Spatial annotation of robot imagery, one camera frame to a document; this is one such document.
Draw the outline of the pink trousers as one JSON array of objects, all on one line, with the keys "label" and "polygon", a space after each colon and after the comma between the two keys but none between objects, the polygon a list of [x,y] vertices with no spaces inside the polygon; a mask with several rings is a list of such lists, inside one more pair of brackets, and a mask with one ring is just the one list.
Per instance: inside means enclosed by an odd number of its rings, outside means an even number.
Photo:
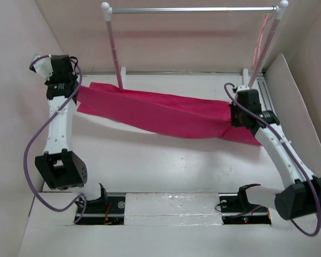
[{"label": "pink trousers", "polygon": [[78,101],[78,112],[153,133],[260,145],[246,128],[231,125],[230,107],[226,101],[120,89],[97,82],[88,87],[81,86]]}]

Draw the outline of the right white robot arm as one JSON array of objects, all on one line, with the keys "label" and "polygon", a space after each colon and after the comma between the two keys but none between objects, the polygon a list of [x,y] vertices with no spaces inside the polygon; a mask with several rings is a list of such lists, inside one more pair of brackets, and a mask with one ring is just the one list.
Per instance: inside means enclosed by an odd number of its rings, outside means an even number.
[{"label": "right white robot arm", "polygon": [[321,215],[321,177],[299,158],[271,110],[262,110],[259,93],[248,86],[233,86],[230,104],[232,126],[243,127],[261,144],[282,180],[283,189],[260,184],[240,188],[236,204],[248,211],[255,205],[275,209],[284,220],[310,214]]}]

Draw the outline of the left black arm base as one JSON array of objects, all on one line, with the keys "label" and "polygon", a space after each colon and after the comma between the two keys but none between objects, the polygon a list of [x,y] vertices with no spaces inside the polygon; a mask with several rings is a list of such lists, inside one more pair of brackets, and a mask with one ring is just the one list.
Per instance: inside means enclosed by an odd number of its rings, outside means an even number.
[{"label": "left black arm base", "polygon": [[77,213],[74,218],[76,225],[124,225],[126,194],[108,193],[100,184],[100,197],[87,201],[76,201]]}]

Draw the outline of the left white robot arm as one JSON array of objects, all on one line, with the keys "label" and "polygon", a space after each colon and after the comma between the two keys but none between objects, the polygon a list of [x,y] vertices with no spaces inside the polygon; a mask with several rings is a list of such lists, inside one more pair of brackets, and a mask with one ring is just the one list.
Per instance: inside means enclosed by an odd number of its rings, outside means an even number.
[{"label": "left white robot arm", "polygon": [[88,189],[87,167],[74,152],[72,144],[73,116],[82,79],[77,58],[69,55],[36,56],[30,69],[45,79],[49,106],[48,137],[43,153],[35,158],[35,166],[51,190],[72,190],[84,194],[96,212],[108,207],[102,195],[103,186]]}]

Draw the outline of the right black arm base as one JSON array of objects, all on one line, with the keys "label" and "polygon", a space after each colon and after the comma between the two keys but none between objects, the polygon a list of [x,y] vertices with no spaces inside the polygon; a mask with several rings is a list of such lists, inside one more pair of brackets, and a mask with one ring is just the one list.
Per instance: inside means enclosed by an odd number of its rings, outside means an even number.
[{"label": "right black arm base", "polygon": [[241,186],[237,193],[219,193],[219,203],[215,210],[221,213],[223,225],[248,225],[267,224],[271,225],[269,210],[260,205],[248,201],[246,189],[260,186],[260,184],[249,184]]}]

